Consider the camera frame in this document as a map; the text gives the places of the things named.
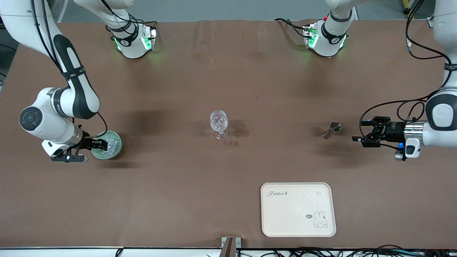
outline green bowl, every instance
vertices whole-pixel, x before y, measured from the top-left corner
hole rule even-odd
[[[103,139],[106,142],[108,142],[108,150],[106,151],[95,148],[91,150],[92,154],[96,158],[101,160],[107,160],[116,157],[121,152],[122,140],[116,132],[108,130],[103,136],[96,137],[95,139]]]

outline white tray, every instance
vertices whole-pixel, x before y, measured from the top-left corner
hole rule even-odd
[[[330,237],[336,233],[328,184],[265,183],[260,195],[266,236]]]

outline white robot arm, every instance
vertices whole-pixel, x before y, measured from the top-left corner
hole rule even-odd
[[[317,54],[330,57],[343,47],[347,30],[354,16],[352,8],[371,0],[325,0],[330,7],[330,14],[308,27],[305,27],[305,45]]]
[[[104,21],[114,35],[117,48],[125,57],[136,59],[153,51],[157,29],[138,22],[125,9],[133,0],[74,0]]]
[[[372,126],[365,137],[353,137],[364,147],[380,147],[379,142],[398,142],[394,158],[417,158],[423,146],[457,147],[457,1],[436,0],[433,34],[447,56],[442,86],[428,96],[426,121],[391,122],[389,117],[362,121]]]
[[[0,16],[11,36],[50,57],[68,84],[42,89],[35,102],[21,112],[21,127],[43,139],[42,146],[51,157],[77,145],[80,149],[106,148],[106,142],[89,139],[88,133],[67,119],[93,117],[100,108],[100,101],[73,45],[55,25],[47,2],[0,0]],[[87,160],[83,155],[75,158],[78,162]]]

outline glass base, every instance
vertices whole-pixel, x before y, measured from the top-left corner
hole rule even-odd
[[[227,130],[224,130],[223,132],[214,131],[214,137],[218,140],[224,140],[228,136],[229,136],[229,133],[227,132]]]

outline wine glass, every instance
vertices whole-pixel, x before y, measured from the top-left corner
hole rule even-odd
[[[214,130],[214,136],[218,140],[224,140],[229,136],[227,127],[229,126],[229,118],[225,112],[218,110],[211,113],[210,120],[211,128]]]

